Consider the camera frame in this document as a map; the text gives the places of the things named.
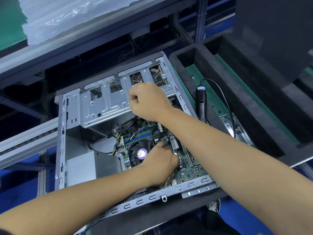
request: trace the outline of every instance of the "plastic sheet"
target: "plastic sheet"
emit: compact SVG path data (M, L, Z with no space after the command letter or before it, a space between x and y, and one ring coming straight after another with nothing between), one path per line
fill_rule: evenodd
M28 21L23 31L28 44L39 44L62 31L138 0L19 0Z

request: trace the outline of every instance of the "fist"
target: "fist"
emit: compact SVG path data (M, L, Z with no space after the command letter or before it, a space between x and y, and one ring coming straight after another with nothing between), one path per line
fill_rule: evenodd
M160 122L160 116L173 107L164 91L151 82L137 83L129 91L131 111L145 120Z
M165 148L164 142L159 142L137 167L147 177L148 186L158 186L166 182L178 165L178 156Z

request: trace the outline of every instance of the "metal computer chassis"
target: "metal computer chassis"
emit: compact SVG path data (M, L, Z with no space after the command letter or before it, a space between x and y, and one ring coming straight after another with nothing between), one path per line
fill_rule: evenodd
M132 87L130 75L141 72L143 82L153 83L149 67L160 64L163 72L162 78L168 82L168 84L161 86L166 96L172 97L176 95L184 112L197 118L166 55L161 52L159 53L160 57L152 58L153 56L155 55L151 56L150 61L141 64L138 63L142 62L142 59L135 61L133 62L133 67L124 70L121 69L122 67L116 68L117 72L114 74L112 74L112 71L102 73L98 76L98 78L101 77L100 80L60 95L56 189L62 189L66 186L66 175L68 174L68 168L66 167L67 131L79 125L84 128L94 127L93 130L97 130L97 124L130 112L131 110L128 106L128 89ZM110 83L116 80L120 80L121 86L112 94ZM101 90L104 97L96 99L96 94L90 92L93 89L98 89L98 92ZM217 187L218 185L209 175L203 175L199 178L143 195L131 201L120 203L100 217L110 217L160 199L166 202L167 197L171 195L181 193L182 197L186 198Z

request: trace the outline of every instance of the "round purple and white sticker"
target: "round purple and white sticker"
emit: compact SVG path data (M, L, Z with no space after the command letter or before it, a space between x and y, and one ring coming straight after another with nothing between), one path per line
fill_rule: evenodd
M145 159L145 157L147 156L148 151L146 149L139 149L137 152L137 157L141 160Z

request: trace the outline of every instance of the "person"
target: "person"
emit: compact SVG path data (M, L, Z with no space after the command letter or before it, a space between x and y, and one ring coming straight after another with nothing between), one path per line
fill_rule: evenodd
M129 98L135 115L168 128L214 180L274 234L312 234L310 180L172 107L162 89L152 83L136 84ZM178 161L159 143L130 170L57 190L6 211L0 215L0 228L6 231L3 234L13 235L72 235L136 191L165 182ZM136 180L130 183L130 177Z

